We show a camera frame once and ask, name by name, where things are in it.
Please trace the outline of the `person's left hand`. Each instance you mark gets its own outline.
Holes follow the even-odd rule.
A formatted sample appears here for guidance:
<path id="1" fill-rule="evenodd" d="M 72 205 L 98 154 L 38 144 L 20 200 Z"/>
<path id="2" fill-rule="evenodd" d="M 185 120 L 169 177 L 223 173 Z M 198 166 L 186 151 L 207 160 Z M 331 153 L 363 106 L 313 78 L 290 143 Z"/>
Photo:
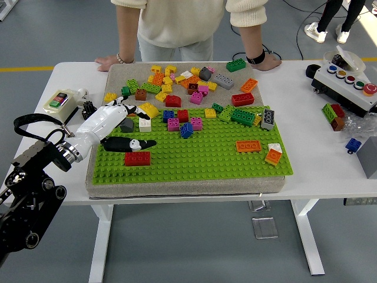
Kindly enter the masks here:
<path id="1" fill-rule="evenodd" d="M 252 67 L 259 71 L 269 71 L 280 66 L 281 63 L 282 61 L 276 58 L 274 55 L 266 54 L 263 62 L 260 64 L 252 64 Z"/>

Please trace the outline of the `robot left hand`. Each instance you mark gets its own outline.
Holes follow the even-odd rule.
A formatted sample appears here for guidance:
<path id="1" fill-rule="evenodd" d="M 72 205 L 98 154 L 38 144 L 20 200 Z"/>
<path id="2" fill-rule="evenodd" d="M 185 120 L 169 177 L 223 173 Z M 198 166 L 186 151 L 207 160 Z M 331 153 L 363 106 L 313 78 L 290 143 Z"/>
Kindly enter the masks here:
<path id="1" fill-rule="evenodd" d="M 157 142 L 154 140 L 108 136 L 129 114 L 136 114 L 145 120 L 150 119 L 148 114 L 138 106 L 123 104 L 122 98 L 98 108 L 78 128 L 74 137 L 65 139 L 70 144 L 69 148 L 72 149 L 74 161 L 80 162 L 85 159 L 90 149 L 98 144 L 102 144 L 108 152 L 124 153 L 137 152 L 155 146 Z"/>

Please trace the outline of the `person's right hand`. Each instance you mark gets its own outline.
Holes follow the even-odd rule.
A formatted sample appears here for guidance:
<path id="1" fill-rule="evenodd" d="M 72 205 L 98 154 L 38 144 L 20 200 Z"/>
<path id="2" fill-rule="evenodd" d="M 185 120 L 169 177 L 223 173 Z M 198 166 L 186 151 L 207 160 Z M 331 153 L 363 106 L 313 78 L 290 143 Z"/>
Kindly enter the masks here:
<path id="1" fill-rule="evenodd" d="M 119 64 L 120 62 L 117 59 L 116 55 L 109 55 L 106 57 L 97 57 L 95 62 L 99 64 L 97 70 L 100 72 L 107 72 L 110 70 L 110 67 L 114 64 Z"/>

